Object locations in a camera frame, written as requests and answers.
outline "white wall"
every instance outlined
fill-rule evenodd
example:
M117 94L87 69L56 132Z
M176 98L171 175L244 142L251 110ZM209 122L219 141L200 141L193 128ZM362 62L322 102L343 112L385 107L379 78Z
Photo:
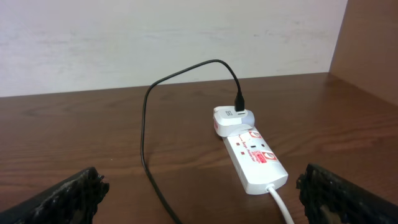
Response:
M327 72L346 1L0 0L0 96Z

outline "black cable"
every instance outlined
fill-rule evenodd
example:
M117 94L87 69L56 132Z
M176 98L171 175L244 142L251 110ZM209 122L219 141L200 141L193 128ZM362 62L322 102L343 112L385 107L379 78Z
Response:
M159 83L161 83L163 81L166 81L169 78L173 78L173 77L175 77L177 75L180 75L182 73L190 71L190 70L192 70L194 68L198 68L198 67L201 67L202 65L206 65L206 64L209 64L209 63L213 63L213 62L218 62L218 63L223 64L229 70L229 72L231 72L231 75L234 77L234 80L236 82L236 86L238 87L238 94L236 95L236 99L235 99L235 110L236 111L244 110L244 99L243 99L243 96L242 96L241 86L239 84L238 79L236 78L235 73L232 71L232 68L227 63L225 63L222 60L218 60L218 59L208 60L206 62L199 63L197 65L191 66L189 68L186 68L184 70L181 70L179 72L171 74L171 75L169 75L167 77L164 77L164 78L162 78L160 80L157 80L156 82L154 82L148 88L147 93L145 94L145 97L144 97L144 106L142 107L142 127L141 127L141 162L142 162L142 166L144 167L145 173L147 174L150 183L154 187L154 190L155 190L159 200L162 202L162 205L166 209L167 213L169 213L170 217L174 220L174 222L178 223L178 224L180 224L180 223L182 224L182 222L180 221L178 216L174 213L174 211L172 210L172 208L170 207L170 205L167 203L166 199L162 195L162 192L160 191L159 187L157 186L157 184L156 184L151 172L149 171L149 169L147 167L147 164L145 163L145 159L144 159L145 115L146 115L148 95L149 95L151 89L153 89L153 87L155 87L157 84L159 84Z

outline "brown wooden panel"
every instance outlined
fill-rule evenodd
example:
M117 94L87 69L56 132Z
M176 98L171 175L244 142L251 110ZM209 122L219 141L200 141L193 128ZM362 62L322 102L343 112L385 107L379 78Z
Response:
M398 105L398 1L348 0L330 72Z
M297 177L315 162L398 203L398 108L327 74L241 80L256 126L289 173L278 192L308 223ZM110 183L95 223L172 223L141 167L146 87L0 98L0 210L88 166ZM284 223L247 195L213 130L234 81L162 85L149 97L146 158L184 223Z

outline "white charger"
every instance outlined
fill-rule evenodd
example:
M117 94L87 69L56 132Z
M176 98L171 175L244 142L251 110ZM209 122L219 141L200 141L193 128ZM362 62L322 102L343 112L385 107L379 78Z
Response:
M283 186L288 173L254 127L249 110L236 112L233 106L218 106L213 111L214 128L223 138L229 156L247 194L271 193L286 223L293 223L275 189Z

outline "extension cord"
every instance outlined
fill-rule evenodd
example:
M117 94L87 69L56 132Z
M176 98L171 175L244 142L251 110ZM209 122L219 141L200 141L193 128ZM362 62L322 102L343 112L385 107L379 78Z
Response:
M247 194L265 194L286 183L286 170L256 128L223 141Z

